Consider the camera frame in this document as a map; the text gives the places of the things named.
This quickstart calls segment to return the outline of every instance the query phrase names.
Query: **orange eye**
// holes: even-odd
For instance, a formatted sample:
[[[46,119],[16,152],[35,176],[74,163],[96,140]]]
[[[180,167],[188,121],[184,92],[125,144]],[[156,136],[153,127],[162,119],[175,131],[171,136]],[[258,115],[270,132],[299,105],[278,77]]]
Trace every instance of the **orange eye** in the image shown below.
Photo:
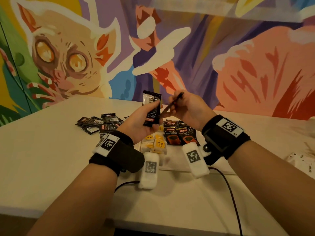
[[[50,63],[55,59],[52,49],[45,42],[38,42],[35,45],[38,56],[45,62]]]
[[[74,54],[74,55],[71,55],[69,58],[69,65],[74,71],[80,72],[85,69],[86,60],[83,55]]]

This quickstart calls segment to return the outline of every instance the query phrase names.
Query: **wall mural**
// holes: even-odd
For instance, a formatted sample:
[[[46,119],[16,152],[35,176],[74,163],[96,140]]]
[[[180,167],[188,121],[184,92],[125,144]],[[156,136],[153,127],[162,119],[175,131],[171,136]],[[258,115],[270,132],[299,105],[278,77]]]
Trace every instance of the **wall mural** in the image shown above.
[[[75,95],[315,116],[315,0],[0,0],[0,126]]]

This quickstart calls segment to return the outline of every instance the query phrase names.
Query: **painted animal hand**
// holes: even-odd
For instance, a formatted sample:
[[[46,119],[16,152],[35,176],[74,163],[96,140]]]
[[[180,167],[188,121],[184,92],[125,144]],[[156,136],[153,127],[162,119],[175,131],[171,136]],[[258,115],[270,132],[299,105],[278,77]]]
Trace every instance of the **painted animal hand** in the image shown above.
[[[53,83],[53,81],[50,78],[42,75],[39,72],[37,74],[46,84],[48,84],[49,87],[47,88],[44,85],[39,84],[39,83],[29,83],[26,87],[28,89],[29,88],[39,88],[47,94],[47,95],[37,94],[37,93],[33,94],[34,99],[40,99],[41,98],[41,99],[47,99],[47,100],[51,101],[51,102],[43,103],[42,108],[52,106],[56,103],[59,103],[63,100],[68,99],[68,96],[65,93],[62,93],[60,91],[60,89],[57,87],[57,85],[55,83]]]

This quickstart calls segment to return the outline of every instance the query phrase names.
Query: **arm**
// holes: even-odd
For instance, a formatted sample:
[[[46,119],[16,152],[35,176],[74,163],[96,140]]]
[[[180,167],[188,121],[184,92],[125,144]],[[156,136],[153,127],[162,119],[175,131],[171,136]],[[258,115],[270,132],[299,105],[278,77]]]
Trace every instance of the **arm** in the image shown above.
[[[89,164],[49,206],[27,236],[95,235],[105,221],[117,184],[116,173]]]
[[[259,144],[242,144],[228,162],[289,235],[315,231],[315,180]]]

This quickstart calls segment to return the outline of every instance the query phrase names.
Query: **painted nose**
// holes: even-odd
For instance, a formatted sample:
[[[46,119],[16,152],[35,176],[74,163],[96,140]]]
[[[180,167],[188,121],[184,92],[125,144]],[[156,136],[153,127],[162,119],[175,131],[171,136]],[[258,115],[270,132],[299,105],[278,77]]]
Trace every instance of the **painted nose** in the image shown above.
[[[61,70],[55,69],[54,75],[57,79],[65,79],[66,78],[65,73]]]

